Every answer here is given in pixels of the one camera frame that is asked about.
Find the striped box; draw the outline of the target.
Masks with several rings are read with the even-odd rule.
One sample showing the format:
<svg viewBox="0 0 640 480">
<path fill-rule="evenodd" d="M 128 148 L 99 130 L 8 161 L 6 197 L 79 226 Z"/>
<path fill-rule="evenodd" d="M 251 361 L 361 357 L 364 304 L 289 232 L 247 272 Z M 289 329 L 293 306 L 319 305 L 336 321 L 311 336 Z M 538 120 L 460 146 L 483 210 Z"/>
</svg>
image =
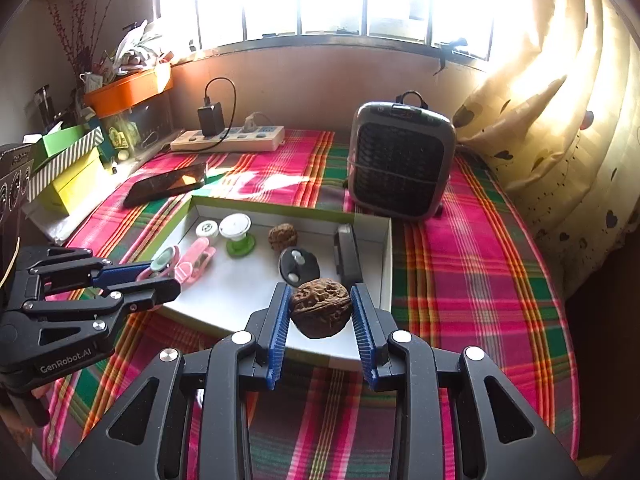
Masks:
<svg viewBox="0 0 640 480">
<path fill-rule="evenodd" d="M 44 162 L 30 176 L 27 196 L 29 203 L 33 202 L 37 196 L 60 174 L 70 168 L 70 166 L 81 159 L 82 156 L 90 153 L 103 141 L 104 134 L 101 128 L 94 128 L 86 133 L 81 139 L 70 144 L 70 146 L 60 154 L 57 154 L 50 160 Z"/>
</svg>

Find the black smartphone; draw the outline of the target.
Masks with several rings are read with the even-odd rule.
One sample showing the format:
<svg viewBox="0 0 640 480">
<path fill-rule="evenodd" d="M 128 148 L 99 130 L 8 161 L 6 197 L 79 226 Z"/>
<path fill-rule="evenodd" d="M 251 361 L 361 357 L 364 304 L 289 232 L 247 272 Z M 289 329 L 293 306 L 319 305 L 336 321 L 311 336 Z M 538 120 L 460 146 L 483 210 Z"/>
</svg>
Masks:
<svg viewBox="0 0 640 480">
<path fill-rule="evenodd" d="M 206 171 L 206 162 L 200 162 L 139 180 L 130 188 L 122 206 L 134 208 L 153 200 L 197 190 L 205 184 Z"/>
</svg>

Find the orange tray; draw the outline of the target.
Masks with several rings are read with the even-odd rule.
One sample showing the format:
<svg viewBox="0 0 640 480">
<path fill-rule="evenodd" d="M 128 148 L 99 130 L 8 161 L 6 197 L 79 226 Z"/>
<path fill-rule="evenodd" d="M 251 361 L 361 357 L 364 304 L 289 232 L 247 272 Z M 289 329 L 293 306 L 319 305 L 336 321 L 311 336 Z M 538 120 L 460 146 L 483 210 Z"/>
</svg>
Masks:
<svg viewBox="0 0 640 480">
<path fill-rule="evenodd" d="M 110 117 L 171 88 L 171 65 L 162 63 L 152 70 L 117 79 L 98 90 L 86 93 L 84 103 L 91 107 L 99 118 Z"/>
</svg>

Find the plaid pink green cloth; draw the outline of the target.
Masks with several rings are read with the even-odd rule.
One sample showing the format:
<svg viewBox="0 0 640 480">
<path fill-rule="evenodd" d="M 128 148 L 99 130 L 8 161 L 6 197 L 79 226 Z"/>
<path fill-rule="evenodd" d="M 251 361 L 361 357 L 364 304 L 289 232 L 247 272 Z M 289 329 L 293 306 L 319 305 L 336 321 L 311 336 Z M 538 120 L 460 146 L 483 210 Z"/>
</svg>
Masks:
<svg viewBox="0 0 640 480">
<path fill-rule="evenodd" d="M 290 130 L 272 153 L 210 156 L 205 194 L 350 211 L 348 139 Z M 560 296 L 526 225 L 478 158 L 459 153 L 439 217 L 393 224 L 393 316 L 436 348 L 483 348 L 570 454 L 579 443 L 579 393 Z M 212 340 L 158 312 L 134 315 L 107 360 L 59 380 L 35 448 L 58 471 L 130 382 L 163 349 Z M 288 361 L 277 389 L 248 398 L 258 479 L 384 479 L 390 472 L 392 394 L 360 372 Z"/>
</svg>

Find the white green spool holder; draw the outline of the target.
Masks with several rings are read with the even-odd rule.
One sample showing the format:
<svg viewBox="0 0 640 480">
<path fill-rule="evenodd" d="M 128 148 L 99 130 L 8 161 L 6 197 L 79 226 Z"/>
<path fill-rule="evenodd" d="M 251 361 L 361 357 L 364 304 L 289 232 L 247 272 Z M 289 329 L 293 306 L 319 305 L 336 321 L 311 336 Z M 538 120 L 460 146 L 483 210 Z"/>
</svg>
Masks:
<svg viewBox="0 0 640 480">
<path fill-rule="evenodd" d="M 247 214 L 236 212 L 224 217 L 219 223 L 219 235 L 226 240 L 226 251 L 232 258 L 241 258 L 250 254 L 256 245 L 250 232 L 252 220 Z"/>
</svg>

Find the white power strip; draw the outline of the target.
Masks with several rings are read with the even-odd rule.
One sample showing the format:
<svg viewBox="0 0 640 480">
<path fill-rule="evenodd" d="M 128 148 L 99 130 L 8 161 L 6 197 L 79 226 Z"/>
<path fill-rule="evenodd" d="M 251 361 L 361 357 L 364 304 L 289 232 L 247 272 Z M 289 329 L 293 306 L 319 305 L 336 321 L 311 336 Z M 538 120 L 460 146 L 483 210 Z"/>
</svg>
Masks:
<svg viewBox="0 0 640 480">
<path fill-rule="evenodd" d="M 253 131 L 232 127 L 228 134 L 203 136 L 201 130 L 186 130 L 169 144 L 172 152 L 260 153 L 273 152 L 284 142 L 283 126 L 259 126 Z"/>
</svg>

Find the brown walnut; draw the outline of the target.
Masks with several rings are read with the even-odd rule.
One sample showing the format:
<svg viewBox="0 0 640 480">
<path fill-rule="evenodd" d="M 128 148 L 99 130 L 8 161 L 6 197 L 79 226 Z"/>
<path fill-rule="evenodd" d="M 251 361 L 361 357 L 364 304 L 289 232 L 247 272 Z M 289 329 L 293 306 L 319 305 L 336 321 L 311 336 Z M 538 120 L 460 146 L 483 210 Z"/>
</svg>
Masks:
<svg viewBox="0 0 640 480">
<path fill-rule="evenodd" d="M 284 222 L 274 226 L 268 233 L 268 242 L 274 252 L 280 254 L 286 248 L 298 243 L 298 233 L 291 223 Z"/>
<path fill-rule="evenodd" d="M 330 278 L 316 278 L 300 285 L 290 301 L 290 318 L 310 339 L 339 333 L 352 316 L 347 289 Z"/>
</svg>

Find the black rectangular device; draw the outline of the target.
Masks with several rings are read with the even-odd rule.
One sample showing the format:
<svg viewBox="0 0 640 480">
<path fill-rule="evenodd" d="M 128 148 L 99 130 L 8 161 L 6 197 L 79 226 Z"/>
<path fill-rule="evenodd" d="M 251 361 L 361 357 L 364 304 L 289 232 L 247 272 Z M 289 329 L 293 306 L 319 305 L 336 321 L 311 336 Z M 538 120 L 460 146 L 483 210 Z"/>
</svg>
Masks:
<svg viewBox="0 0 640 480">
<path fill-rule="evenodd" d="M 355 231 L 351 224 L 340 224 L 333 237 L 336 273 L 341 284 L 351 289 L 363 282 Z"/>
</svg>

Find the grey portable fan heater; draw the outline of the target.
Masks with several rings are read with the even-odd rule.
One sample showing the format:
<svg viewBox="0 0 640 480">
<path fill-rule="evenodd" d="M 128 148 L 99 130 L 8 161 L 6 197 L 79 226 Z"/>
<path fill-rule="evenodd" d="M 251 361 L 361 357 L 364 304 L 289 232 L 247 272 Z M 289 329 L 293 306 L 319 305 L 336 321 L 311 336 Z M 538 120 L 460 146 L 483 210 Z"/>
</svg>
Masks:
<svg viewBox="0 0 640 480">
<path fill-rule="evenodd" d="M 362 104 L 347 157 L 350 197 L 361 208 L 410 221 L 437 217 L 450 178 L 456 132 L 420 92 Z"/>
</svg>

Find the yellow box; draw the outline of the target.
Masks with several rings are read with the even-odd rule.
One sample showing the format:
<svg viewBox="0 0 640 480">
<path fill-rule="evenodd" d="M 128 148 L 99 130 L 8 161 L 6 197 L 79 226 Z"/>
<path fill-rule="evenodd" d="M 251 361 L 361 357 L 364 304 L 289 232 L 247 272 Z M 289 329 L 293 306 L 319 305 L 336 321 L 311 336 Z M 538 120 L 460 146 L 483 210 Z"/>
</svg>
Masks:
<svg viewBox="0 0 640 480">
<path fill-rule="evenodd" d="M 99 150 L 94 148 L 59 174 L 40 193 L 37 202 L 47 210 L 68 216 L 86 198 L 96 196 L 109 176 Z"/>
</svg>

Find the cream heart curtain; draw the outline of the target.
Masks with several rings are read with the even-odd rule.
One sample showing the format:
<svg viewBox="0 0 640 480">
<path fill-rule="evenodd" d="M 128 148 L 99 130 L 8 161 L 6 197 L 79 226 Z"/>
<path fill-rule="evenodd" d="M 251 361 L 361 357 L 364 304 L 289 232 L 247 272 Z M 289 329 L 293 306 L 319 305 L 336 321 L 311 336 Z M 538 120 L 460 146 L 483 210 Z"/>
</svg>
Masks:
<svg viewBox="0 0 640 480">
<path fill-rule="evenodd" d="M 623 0 L 489 0 L 487 75 L 452 121 L 571 295 L 639 225 L 639 18 Z"/>
</svg>

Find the green box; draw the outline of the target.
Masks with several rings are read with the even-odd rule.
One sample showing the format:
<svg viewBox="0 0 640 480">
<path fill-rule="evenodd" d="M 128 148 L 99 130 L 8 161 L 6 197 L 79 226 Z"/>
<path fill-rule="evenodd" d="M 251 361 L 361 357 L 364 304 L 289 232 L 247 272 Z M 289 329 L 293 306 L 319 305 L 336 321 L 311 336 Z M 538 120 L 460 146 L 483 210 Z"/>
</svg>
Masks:
<svg viewBox="0 0 640 480">
<path fill-rule="evenodd" d="M 32 158 L 47 159 L 55 156 L 59 152 L 66 150 L 66 148 L 79 140 L 85 133 L 86 127 L 78 125 L 40 136 L 32 146 Z"/>
</svg>

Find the white round bottle cap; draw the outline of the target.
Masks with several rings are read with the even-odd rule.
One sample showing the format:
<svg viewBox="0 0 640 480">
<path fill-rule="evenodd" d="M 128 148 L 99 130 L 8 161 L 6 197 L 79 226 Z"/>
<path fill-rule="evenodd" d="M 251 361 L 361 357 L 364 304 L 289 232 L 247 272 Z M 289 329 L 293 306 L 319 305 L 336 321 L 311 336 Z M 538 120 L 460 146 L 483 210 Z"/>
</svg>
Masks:
<svg viewBox="0 0 640 480">
<path fill-rule="evenodd" d="M 213 219 L 203 220 L 195 228 L 195 235 L 197 237 L 207 238 L 208 240 L 214 240 L 218 234 L 218 222 Z"/>
</svg>

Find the pink plastic clip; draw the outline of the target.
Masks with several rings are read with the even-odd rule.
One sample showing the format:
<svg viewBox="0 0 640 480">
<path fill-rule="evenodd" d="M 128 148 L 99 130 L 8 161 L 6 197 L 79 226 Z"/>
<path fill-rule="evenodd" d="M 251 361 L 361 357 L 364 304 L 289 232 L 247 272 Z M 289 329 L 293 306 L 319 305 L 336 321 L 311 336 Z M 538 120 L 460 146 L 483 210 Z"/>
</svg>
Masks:
<svg viewBox="0 0 640 480">
<path fill-rule="evenodd" d="M 199 237 L 175 265 L 175 280 L 181 285 L 194 283 L 206 270 L 215 254 L 216 248 L 209 243 L 209 239 Z"/>
</svg>

